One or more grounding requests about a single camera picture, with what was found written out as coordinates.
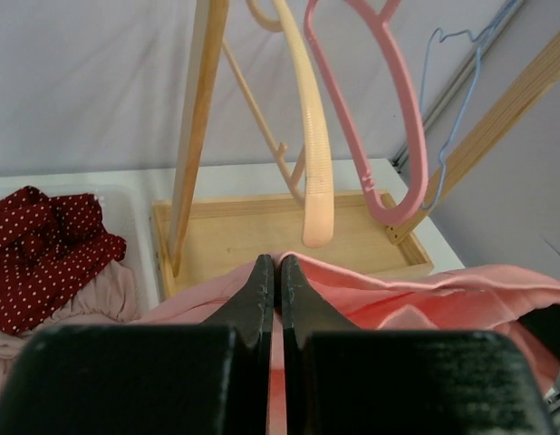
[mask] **wooden rack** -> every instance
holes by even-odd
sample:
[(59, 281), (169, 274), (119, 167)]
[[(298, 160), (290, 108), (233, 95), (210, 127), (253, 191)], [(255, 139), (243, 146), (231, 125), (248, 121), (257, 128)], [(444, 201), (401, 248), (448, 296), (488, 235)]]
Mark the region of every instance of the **wooden rack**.
[[(302, 245), (303, 210), (289, 194), (195, 199), (228, 0), (197, 2), (172, 200), (153, 204), (153, 226), (165, 297), (220, 276), (257, 255), (297, 250), (369, 276), (424, 276), (432, 269), (413, 229), (431, 210), (400, 227), (369, 216), (360, 191), (334, 195), (334, 237), (328, 245)], [(560, 77), (560, 32), (512, 83), (448, 158), (442, 198), (475, 167)], [(430, 178), (426, 201), (439, 183)], [(387, 192), (388, 207), (394, 201)]]

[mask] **wooden dowel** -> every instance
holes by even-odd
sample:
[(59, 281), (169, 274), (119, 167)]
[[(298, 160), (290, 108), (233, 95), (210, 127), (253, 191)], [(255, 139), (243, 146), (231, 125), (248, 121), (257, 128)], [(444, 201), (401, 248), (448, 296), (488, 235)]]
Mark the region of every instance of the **wooden dowel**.
[(174, 276), (178, 276), (181, 266), (228, 6), (228, 0), (196, 2), (169, 228), (169, 259)]
[[(560, 31), (525, 68), (447, 159), (447, 174), (438, 203), (507, 134), (522, 116), (560, 78)], [(430, 178), (425, 203), (435, 198), (441, 169)], [(407, 222), (388, 227), (389, 240), (398, 245), (433, 209), (419, 209)]]

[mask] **polka dot fabric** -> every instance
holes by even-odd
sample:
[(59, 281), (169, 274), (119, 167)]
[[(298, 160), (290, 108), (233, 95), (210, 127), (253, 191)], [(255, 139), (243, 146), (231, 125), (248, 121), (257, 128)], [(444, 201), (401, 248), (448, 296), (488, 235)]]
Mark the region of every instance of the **polka dot fabric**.
[(92, 194), (49, 198), (26, 187), (0, 201), (0, 330), (34, 328), (125, 257)]

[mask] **pink hanger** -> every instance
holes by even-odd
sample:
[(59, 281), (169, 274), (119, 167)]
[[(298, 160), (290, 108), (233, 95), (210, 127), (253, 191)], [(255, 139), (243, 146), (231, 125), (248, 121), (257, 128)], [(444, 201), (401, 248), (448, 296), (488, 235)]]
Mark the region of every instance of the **pink hanger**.
[(381, 47), (382, 55), (389, 65), (401, 104), (410, 153), (410, 185), (407, 195), (396, 207), (386, 208), (381, 201), (381, 195), (374, 190), (371, 165), (362, 147), (361, 138), (356, 130), (346, 101), (334, 78), (333, 71), (316, 40), (312, 27), (312, 14), (318, 0), (308, 1), (304, 15), (304, 34), (310, 44), (314, 59), (318, 64), (324, 85), (328, 89), (333, 101), (333, 106), (343, 128), (344, 137), (349, 144), (369, 213), (375, 220), (385, 225), (397, 226), (408, 220), (420, 207), (425, 197), (429, 176), (425, 133), (423, 131), (417, 96), (413, 89), (409, 70), (405, 64), (402, 52), (389, 30), (389, 20), (401, 0), (387, 0), (387, 3), (378, 14), (365, 0), (345, 0), (345, 2), (361, 16)]

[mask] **beige hanger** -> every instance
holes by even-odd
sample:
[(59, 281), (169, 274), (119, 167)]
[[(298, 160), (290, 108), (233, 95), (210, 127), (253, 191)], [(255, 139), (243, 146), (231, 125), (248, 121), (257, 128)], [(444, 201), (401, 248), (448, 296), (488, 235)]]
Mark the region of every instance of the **beige hanger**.
[[(292, 56), (304, 126), (304, 146), (292, 173), (284, 159), (287, 146), (283, 142), (276, 145), (272, 131), (225, 39), (222, 47), (286, 186), (294, 199), (304, 207), (302, 242), (306, 247), (322, 247), (333, 238), (334, 226), (333, 164), (326, 120), (314, 71), (292, 12), (285, 0), (273, 1), (278, 20), (265, 16), (256, 0), (246, 0), (252, 16), (261, 27), (268, 32), (284, 33)], [(303, 194), (298, 188), (298, 182), (304, 169), (306, 175)]]

